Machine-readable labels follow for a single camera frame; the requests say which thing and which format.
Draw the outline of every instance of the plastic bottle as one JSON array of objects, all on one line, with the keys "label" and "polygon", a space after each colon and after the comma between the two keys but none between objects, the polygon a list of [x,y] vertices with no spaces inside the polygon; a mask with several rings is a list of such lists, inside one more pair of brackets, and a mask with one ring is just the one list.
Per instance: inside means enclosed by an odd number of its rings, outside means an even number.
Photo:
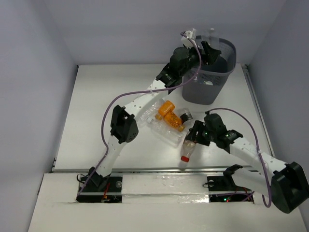
[{"label": "plastic bottle", "polygon": [[170,126],[175,128],[178,131],[183,131],[184,125],[180,118],[175,115],[173,110],[175,106],[170,101],[166,101],[159,109],[158,114],[155,115],[155,118],[158,120],[164,119],[166,123]]},{"label": "plastic bottle", "polygon": [[164,100],[161,98],[155,104],[153,104],[138,120],[137,124],[139,127],[143,127],[147,121],[147,118],[153,116],[158,112],[160,107],[164,104]]},{"label": "plastic bottle", "polygon": [[184,140],[183,142],[183,154],[181,157],[181,160],[183,162],[189,162],[190,160],[190,156],[192,155],[192,153],[194,152],[196,143],[190,141],[190,140]]},{"label": "plastic bottle", "polygon": [[154,117],[147,119],[149,127],[158,133],[166,142],[178,146],[183,139],[183,134],[169,127],[164,121],[157,120]]},{"label": "plastic bottle", "polygon": [[210,28],[207,30],[208,32],[208,39],[207,42],[209,43],[210,47],[219,50],[219,35],[214,28]]}]

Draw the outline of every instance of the clear plastic container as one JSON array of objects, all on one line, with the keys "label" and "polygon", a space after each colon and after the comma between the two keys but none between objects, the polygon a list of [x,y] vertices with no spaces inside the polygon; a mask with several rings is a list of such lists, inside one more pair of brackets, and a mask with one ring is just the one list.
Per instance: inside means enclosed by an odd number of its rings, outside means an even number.
[{"label": "clear plastic container", "polygon": [[144,114],[142,114],[142,116],[137,122],[138,127],[143,127],[146,124],[147,119],[157,114],[158,110],[163,104],[164,104],[164,100],[161,98],[155,104],[153,104]]},{"label": "clear plastic container", "polygon": [[194,152],[196,143],[190,141],[190,140],[184,140],[183,142],[183,150],[182,150],[182,157],[181,160],[183,162],[188,163],[190,160],[190,156],[192,155],[192,153]]},{"label": "clear plastic container", "polygon": [[147,122],[149,127],[168,144],[178,146],[182,142],[184,134],[168,126],[165,121],[149,117]]},{"label": "clear plastic container", "polygon": [[214,28],[210,28],[204,31],[202,35],[203,40],[206,40],[210,47],[219,50],[219,34]]}]

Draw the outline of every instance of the gray mesh wastebasket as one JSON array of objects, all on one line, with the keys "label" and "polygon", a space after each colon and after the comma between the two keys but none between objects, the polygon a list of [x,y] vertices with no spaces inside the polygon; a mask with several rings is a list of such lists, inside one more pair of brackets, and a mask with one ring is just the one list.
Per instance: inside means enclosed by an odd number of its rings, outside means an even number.
[{"label": "gray mesh wastebasket", "polygon": [[[196,37],[197,45],[201,46],[201,36]],[[209,105],[217,98],[220,90],[233,72],[236,64],[235,46],[228,40],[219,40],[221,55],[213,65],[203,65],[198,76],[183,86],[183,98],[192,103]],[[188,81],[197,69],[192,68],[183,77]]]}]

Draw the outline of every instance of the screw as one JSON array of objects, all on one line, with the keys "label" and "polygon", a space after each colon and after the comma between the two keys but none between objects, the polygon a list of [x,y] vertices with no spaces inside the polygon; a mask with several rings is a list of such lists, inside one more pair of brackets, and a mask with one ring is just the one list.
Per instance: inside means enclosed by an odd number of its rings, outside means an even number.
[{"label": "screw", "polygon": [[121,188],[122,187],[122,182],[121,181],[117,181],[116,182],[116,187],[117,188]]}]

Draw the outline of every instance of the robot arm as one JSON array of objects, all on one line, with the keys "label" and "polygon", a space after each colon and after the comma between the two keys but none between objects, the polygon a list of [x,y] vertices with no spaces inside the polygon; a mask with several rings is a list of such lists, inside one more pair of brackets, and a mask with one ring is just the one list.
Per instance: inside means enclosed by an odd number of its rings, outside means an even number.
[{"label": "robot arm", "polygon": [[[226,184],[246,187],[268,196],[264,168],[256,146],[237,131],[227,130],[218,114],[206,112],[204,123],[195,121],[185,139],[202,145],[214,142],[229,154],[246,161],[259,173],[245,170],[240,165],[233,165],[224,171]],[[272,202],[282,212],[290,213],[309,198],[309,185],[302,167],[295,162],[287,164],[265,152],[262,152],[261,156],[271,183]]]},{"label": "robot arm", "polygon": [[[140,94],[127,105],[123,107],[117,105],[113,109],[108,153],[104,162],[96,168],[89,169],[89,179],[85,182],[83,188],[86,185],[91,185],[99,191],[104,189],[121,150],[138,135],[139,130],[136,122],[142,114],[156,101],[170,94],[182,83],[183,76],[200,63],[199,55],[203,64],[212,65],[221,54],[221,51],[211,48],[206,41],[201,42],[203,49],[195,48],[195,29],[186,31],[184,35],[186,36],[182,37],[184,47],[178,47],[174,50],[169,63],[147,88],[147,90],[151,90],[150,93]],[[158,89],[166,89],[166,91],[157,92]]]}]

